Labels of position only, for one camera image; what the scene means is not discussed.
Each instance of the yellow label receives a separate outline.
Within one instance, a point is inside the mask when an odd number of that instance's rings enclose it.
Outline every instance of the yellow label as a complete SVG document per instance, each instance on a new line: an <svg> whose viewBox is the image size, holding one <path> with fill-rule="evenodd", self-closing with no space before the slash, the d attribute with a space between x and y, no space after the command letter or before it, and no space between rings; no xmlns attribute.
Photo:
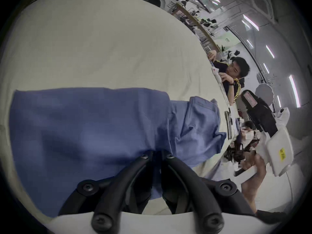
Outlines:
<svg viewBox="0 0 312 234"><path fill-rule="evenodd" d="M282 148L280 150L280 159L283 161L286 158L285 149Z"/></svg>

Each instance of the bolt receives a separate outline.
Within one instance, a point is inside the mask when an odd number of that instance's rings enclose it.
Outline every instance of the bolt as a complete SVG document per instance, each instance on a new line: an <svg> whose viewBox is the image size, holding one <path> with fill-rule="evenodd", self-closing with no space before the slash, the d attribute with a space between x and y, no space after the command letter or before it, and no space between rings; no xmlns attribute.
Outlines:
<svg viewBox="0 0 312 234"><path fill-rule="evenodd" d="M171 154L168 154L167 158L174 158L174 156L172 156Z"/></svg>
<svg viewBox="0 0 312 234"><path fill-rule="evenodd" d="M218 233L224 226L224 220L219 214L212 214L203 220L203 228L208 233Z"/></svg>
<svg viewBox="0 0 312 234"><path fill-rule="evenodd" d="M105 214L96 215L92 220L92 227L101 232L109 230L112 226L112 219Z"/></svg>
<svg viewBox="0 0 312 234"><path fill-rule="evenodd" d="M92 184L85 184L83 186L83 189L86 191L86 192L91 192L93 190L93 185Z"/></svg>
<svg viewBox="0 0 312 234"><path fill-rule="evenodd" d="M222 184L221 185L221 189L225 190L225 191L230 191L232 189L231 185L229 184Z"/></svg>

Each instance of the black hair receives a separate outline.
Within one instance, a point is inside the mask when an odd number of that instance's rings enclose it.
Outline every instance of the black hair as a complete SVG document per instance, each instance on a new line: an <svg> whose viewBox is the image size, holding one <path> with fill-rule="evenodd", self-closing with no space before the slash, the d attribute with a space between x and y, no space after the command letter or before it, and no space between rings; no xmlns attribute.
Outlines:
<svg viewBox="0 0 312 234"><path fill-rule="evenodd" d="M255 124L251 120L248 120L245 122L245 127L249 127L250 129L254 130Z"/></svg>
<svg viewBox="0 0 312 234"><path fill-rule="evenodd" d="M235 57L233 59L233 61L236 61L236 63L239 65L241 72L239 74L240 77L245 77L248 75L249 71L250 71L250 67L247 64L246 60L244 58L241 57Z"/></svg>

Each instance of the label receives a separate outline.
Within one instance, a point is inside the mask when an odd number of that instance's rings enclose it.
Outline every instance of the label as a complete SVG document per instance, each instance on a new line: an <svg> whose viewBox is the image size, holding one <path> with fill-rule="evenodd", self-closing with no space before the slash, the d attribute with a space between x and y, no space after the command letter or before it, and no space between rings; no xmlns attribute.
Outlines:
<svg viewBox="0 0 312 234"><path fill-rule="evenodd" d="M283 161L286 158L285 149L282 148L280 150L280 159Z"/></svg>

